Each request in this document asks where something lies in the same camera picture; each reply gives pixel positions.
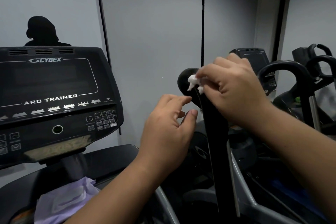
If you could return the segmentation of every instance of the keypad button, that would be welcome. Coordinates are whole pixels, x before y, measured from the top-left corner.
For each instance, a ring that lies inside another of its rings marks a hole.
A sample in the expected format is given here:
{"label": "keypad button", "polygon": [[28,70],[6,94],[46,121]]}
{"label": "keypad button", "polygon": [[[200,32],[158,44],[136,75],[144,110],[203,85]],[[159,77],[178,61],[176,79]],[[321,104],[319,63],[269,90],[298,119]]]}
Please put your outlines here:
{"label": "keypad button", "polygon": [[7,146],[6,141],[0,142],[0,148],[6,147],[6,146]]}
{"label": "keypad button", "polygon": [[7,148],[0,149],[0,155],[7,154],[7,153],[8,153],[8,149]]}
{"label": "keypad button", "polygon": [[21,144],[20,144],[20,143],[18,143],[18,144],[13,144],[13,145],[11,146],[11,149],[12,149],[12,151],[20,150],[20,149],[21,149]]}
{"label": "keypad button", "polygon": [[10,139],[16,139],[20,137],[20,133],[19,132],[15,132],[15,133],[11,133],[9,134],[9,138]]}

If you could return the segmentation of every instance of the cybex logo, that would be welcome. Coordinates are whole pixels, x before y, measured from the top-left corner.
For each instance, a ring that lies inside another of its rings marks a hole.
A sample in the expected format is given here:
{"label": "cybex logo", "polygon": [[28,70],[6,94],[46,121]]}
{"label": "cybex logo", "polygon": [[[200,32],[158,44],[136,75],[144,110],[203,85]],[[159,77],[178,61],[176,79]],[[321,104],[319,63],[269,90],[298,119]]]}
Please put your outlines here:
{"label": "cybex logo", "polygon": [[43,63],[43,62],[60,62],[61,58],[40,58],[40,59],[30,59],[29,63]]}

